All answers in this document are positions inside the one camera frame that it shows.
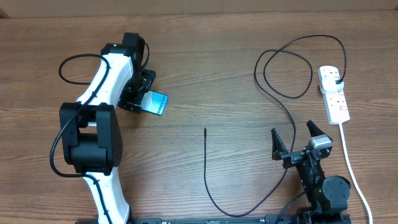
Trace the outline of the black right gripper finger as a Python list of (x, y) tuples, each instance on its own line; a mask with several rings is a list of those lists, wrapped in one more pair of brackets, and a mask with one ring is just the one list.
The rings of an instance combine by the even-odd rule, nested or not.
[(325, 134), (312, 120), (307, 121), (307, 127), (311, 137), (321, 136)]
[(275, 161), (282, 160), (282, 156), (288, 153), (281, 137), (279, 136), (276, 128), (271, 130), (272, 134), (272, 159)]

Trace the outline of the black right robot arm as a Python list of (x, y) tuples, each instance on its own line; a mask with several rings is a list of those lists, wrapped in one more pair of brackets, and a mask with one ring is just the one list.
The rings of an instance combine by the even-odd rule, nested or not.
[(311, 138), (300, 151), (289, 152), (272, 129), (272, 159), (282, 160), (283, 168), (296, 168), (303, 192), (292, 199), (277, 215), (266, 215), (266, 223), (340, 223), (349, 224), (348, 208), (351, 183), (334, 175), (326, 177), (320, 161), (331, 153), (333, 140), (313, 121), (307, 122)]

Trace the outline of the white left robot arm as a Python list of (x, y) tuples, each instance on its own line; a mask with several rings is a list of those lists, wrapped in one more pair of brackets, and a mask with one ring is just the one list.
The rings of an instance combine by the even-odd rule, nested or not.
[(88, 184), (96, 223), (133, 223), (119, 180), (123, 140), (116, 108), (140, 113), (156, 74), (145, 68), (149, 46), (138, 33), (125, 33), (121, 44), (106, 44), (97, 57), (101, 64), (87, 90), (60, 108), (50, 166), (61, 177)]

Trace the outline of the Galaxy smartphone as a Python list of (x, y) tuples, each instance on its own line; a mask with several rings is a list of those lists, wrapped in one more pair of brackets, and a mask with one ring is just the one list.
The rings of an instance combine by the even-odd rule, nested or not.
[(165, 94), (148, 91), (141, 101), (142, 110), (162, 116), (167, 106), (169, 97)]

